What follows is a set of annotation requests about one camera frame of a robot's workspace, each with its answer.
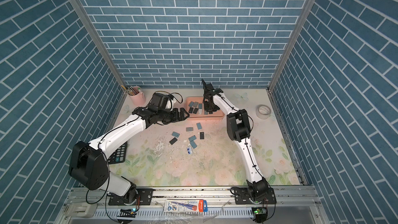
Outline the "pink storage tray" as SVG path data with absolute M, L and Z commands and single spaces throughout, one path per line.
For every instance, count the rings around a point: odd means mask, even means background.
M 202 96 L 191 96 L 186 98 L 185 110 L 189 113 L 188 120 L 222 120 L 224 113 L 220 110 L 207 112 L 204 109 Z

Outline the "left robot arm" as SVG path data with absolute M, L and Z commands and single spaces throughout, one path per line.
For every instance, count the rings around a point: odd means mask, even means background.
M 101 189 L 119 196 L 124 204 L 133 204 L 138 192 L 136 185 L 109 169 L 109 157 L 130 138 L 153 124 L 167 125 L 186 120 L 190 114 L 175 108 L 172 94 L 154 93 L 145 107 L 137 107 L 117 127 L 90 141 L 80 141 L 72 149 L 69 175 L 89 190 Z

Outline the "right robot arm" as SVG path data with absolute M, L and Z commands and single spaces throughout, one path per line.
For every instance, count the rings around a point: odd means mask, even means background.
M 268 193 L 270 184 L 262 175 L 256 161 L 251 144 L 251 125 L 250 117 L 245 109 L 236 107 L 227 99 L 220 88 L 214 88 L 202 80 L 203 85 L 203 106 L 211 113 L 222 111 L 226 116 L 227 134 L 230 140 L 235 141 L 242 156 L 246 171 L 246 182 L 251 197 L 259 198 Z

